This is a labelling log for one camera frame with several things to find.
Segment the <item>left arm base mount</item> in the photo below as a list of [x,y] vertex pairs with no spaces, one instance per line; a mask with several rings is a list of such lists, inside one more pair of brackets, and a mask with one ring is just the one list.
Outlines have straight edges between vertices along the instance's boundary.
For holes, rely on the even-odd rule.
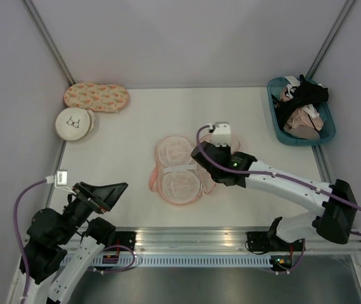
[[[120,245],[134,250],[136,244],[136,235],[137,233],[135,231],[117,231],[115,233],[115,237],[112,240],[108,241],[108,246]],[[117,247],[108,249],[108,251],[121,252],[125,251],[125,249],[122,247]]]

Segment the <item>floral mesh laundry bag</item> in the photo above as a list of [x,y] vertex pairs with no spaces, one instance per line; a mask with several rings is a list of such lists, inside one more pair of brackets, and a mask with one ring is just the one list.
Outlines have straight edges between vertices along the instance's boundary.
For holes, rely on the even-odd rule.
[[155,146],[149,189],[173,205],[188,205],[210,194],[216,183],[191,157],[196,147],[184,136],[167,136]]

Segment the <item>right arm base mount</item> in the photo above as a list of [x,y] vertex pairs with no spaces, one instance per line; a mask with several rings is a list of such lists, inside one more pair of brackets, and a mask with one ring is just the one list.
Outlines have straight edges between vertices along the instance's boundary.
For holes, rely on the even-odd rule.
[[256,255],[264,255],[268,253],[294,253],[301,252],[304,248],[302,240],[293,243],[287,243],[278,238],[269,239],[265,231],[251,231],[246,233],[245,248]]

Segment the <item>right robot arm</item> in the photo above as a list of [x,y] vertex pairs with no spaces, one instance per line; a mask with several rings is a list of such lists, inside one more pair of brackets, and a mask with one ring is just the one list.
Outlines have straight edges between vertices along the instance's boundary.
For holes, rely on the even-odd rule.
[[203,141],[191,157],[225,186],[261,190],[306,209],[294,217],[277,217],[266,233],[267,243],[274,250],[300,239],[318,235],[335,244],[346,244],[356,215],[356,201],[349,183],[314,182],[276,170],[252,155],[229,147],[216,147]]

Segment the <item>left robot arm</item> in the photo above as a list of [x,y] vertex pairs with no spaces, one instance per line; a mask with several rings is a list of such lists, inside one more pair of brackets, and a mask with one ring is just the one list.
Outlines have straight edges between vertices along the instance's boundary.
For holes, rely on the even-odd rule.
[[104,272],[92,266],[103,251],[116,252],[112,262],[118,261],[119,251],[131,254],[130,263],[120,272],[135,264],[134,250],[118,243],[116,227],[101,218],[111,211],[127,187],[126,182],[106,186],[79,182],[72,188],[55,185],[68,193],[63,211],[39,210],[27,230],[28,243],[18,240],[22,254],[19,277],[25,280],[19,303],[68,303],[87,271]]

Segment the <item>black bra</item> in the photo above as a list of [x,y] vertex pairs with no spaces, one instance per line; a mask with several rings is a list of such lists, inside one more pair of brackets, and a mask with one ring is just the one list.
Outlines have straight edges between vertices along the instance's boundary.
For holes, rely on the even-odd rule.
[[305,79],[303,75],[300,75],[298,80],[301,84],[293,94],[293,98],[288,102],[288,105],[285,107],[286,115],[283,115],[282,118],[277,118],[276,113],[277,103],[279,102],[280,98],[277,98],[273,94],[271,95],[272,102],[274,104],[277,125],[280,129],[284,127],[287,119],[297,108],[305,105],[316,105],[319,103],[327,102],[329,99],[329,93],[327,88],[309,82]]

